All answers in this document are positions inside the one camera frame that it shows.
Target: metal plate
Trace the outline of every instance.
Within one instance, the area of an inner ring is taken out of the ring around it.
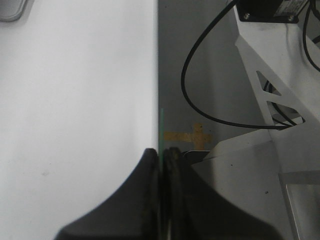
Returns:
[[[28,0],[0,0],[0,21],[18,20]]]

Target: triangular cutout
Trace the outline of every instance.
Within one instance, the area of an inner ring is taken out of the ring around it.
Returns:
[[[269,80],[260,72],[256,71],[263,91],[281,96],[281,93],[269,82]]]
[[[276,126],[293,127],[295,125],[303,124],[306,120],[293,108],[284,106],[275,102],[268,101],[270,114],[273,123]]]

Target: gray floor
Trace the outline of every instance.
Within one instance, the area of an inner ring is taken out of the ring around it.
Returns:
[[[164,130],[192,132],[194,123],[202,123],[204,133],[218,142],[253,131],[212,122],[195,112],[185,101],[180,77],[184,61],[207,25],[224,8],[222,0],[159,0],[159,108],[164,109]],[[304,12],[299,25],[302,26]],[[320,34],[320,24],[311,18],[310,37]],[[192,101],[204,112],[227,121],[264,124],[245,72],[230,21],[225,17],[207,36],[195,53],[186,75],[186,87]],[[188,142],[166,141],[165,147],[193,150]]]

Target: orange cross marking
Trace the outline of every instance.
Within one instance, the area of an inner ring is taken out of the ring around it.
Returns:
[[[194,144],[194,150],[205,150],[205,143],[211,143],[212,135],[204,134],[201,123],[193,125],[193,133],[189,132],[164,132],[165,141],[188,142]]]

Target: white object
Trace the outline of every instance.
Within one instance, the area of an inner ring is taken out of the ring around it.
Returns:
[[[155,0],[29,0],[0,23],[0,238],[52,240],[158,145]]]
[[[236,8],[231,17],[266,124],[274,124],[267,101],[297,110],[305,122],[223,141],[195,169],[218,193],[273,225],[285,240],[317,240],[319,224],[308,223],[320,212],[320,73],[305,57],[296,24],[241,22]],[[309,38],[307,45],[320,64],[319,48]],[[281,95],[263,91],[258,72]]]

